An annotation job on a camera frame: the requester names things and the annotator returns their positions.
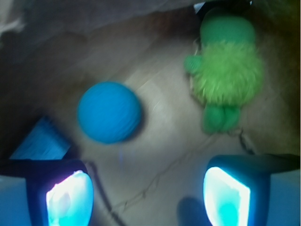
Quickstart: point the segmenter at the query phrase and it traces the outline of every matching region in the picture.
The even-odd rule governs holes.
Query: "plush toy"
[[[222,9],[210,10],[200,28],[201,54],[184,62],[193,95],[205,106],[206,133],[234,129],[240,107],[261,89],[263,63],[255,46],[255,31],[246,19]]]

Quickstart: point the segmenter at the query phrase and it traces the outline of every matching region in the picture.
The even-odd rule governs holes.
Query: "blue object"
[[[93,140],[112,144],[123,141],[141,121],[137,96],[116,82],[98,83],[82,97],[78,120],[82,130]]]
[[[94,200],[92,180],[81,170],[46,193],[49,226],[89,224]]]
[[[41,118],[11,155],[12,160],[60,160],[71,144],[60,134],[47,117]]]
[[[204,202],[213,226],[247,226],[250,188],[219,167],[204,178]]]

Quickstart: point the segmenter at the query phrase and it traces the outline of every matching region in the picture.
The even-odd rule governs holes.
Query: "fuzzy green fur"
[[[221,9],[209,11],[201,25],[202,52],[184,61],[194,96],[205,105],[203,130],[226,132],[238,125],[240,107],[258,93],[263,63],[255,30],[246,19]]]
[[[208,44],[199,66],[194,70],[193,87],[203,104],[242,106],[261,88],[263,66],[255,45]]]

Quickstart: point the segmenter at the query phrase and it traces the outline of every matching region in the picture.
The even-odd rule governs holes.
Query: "plush toy arm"
[[[188,56],[184,61],[184,69],[192,76],[201,68],[202,56]]]

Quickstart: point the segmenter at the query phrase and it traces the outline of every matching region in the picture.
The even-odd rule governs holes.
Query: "green plush toy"
[[[246,19],[221,9],[209,11],[200,28],[201,55],[188,56],[194,96],[205,105],[206,133],[234,129],[240,107],[261,89],[263,63],[255,46],[255,31]]]

